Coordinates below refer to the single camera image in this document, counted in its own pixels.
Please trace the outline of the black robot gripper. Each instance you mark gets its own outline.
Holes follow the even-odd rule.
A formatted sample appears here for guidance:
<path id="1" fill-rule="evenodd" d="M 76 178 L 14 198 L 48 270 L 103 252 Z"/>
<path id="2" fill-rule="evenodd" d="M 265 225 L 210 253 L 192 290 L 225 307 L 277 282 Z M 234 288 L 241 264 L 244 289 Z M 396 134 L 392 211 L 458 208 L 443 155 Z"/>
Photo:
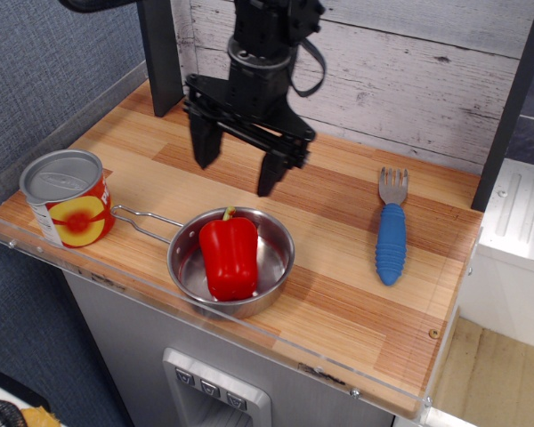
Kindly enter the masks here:
<path id="1" fill-rule="evenodd" d="M 251 68 L 234 61 L 226 80 L 191 74 L 186 83 L 192 148 L 202 169 L 219 157 L 224 132 L 267 152 L 259 197 L 268 197 L 287 169 L 303 167 L 315 132 L 288 105 L 289 64 Z"/>

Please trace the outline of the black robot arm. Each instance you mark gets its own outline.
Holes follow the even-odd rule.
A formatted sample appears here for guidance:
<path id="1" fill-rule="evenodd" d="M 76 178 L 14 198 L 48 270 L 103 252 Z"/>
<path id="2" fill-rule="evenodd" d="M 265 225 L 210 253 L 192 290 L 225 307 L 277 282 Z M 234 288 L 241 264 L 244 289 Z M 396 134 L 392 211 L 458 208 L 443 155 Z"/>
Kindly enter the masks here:
<path id="1" fill-rule="evenodd" d="M 196 162 L 210 166 L 228 133 L 263 151 L 257 194 L 267 197 L 286 172 L 303 167 L 315 131 L 289 106 L 299 49 L 326 64 L 309 35 L 320 31 L 319 1 L 237 1 L 228 43 L 229 77 L 191 74 L 184 107 Z"/>

